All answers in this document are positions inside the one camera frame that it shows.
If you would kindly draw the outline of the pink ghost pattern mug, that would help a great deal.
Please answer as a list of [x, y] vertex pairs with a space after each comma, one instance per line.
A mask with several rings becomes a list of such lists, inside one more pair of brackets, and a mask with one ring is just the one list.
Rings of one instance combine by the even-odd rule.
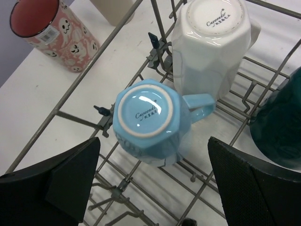
[[62, 0], [19, 0], [9, 23], [15, 35], [74, 73], [83, 71], [101, 46]]

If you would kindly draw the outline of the light blue faceted mug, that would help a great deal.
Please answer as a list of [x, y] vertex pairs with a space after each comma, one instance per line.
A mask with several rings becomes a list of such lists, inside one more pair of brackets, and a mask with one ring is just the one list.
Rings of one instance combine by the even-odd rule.
[[117, 95], [113, 131], [128, 154], [164, 167], [189, 154], [192, 124], [214, 110], [215, 100], [209, 94], [181, 96], [158, 81], [145, 79]]

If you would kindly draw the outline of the white faceted ceramic mug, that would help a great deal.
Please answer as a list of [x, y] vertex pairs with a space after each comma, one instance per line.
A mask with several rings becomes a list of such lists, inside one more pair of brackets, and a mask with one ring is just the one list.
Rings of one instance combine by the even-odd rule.
[[172, 34], [177, 92], [223, 98], [260, 32], [244, 0], [192, 0], [183, 5]]

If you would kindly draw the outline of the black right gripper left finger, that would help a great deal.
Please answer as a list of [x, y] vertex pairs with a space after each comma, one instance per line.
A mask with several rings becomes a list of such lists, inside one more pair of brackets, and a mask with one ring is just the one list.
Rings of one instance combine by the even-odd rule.
[[0, 177], [2, 226], [77, 226], [83, 222], [100, 153], [97, 137]]

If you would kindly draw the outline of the beige plastic tumbler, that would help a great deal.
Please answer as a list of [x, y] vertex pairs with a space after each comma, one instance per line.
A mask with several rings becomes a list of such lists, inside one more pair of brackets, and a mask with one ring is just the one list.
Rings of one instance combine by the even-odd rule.
[[133, 6], [133, 0], [90, 0], [112, 26], [117, 26]]

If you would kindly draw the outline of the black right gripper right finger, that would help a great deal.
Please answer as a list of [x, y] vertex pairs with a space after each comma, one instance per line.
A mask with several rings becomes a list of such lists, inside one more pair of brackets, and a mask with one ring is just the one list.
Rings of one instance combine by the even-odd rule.
[[299, 226], [301, 174], [210, 137], [208, 154], [229, 226]]

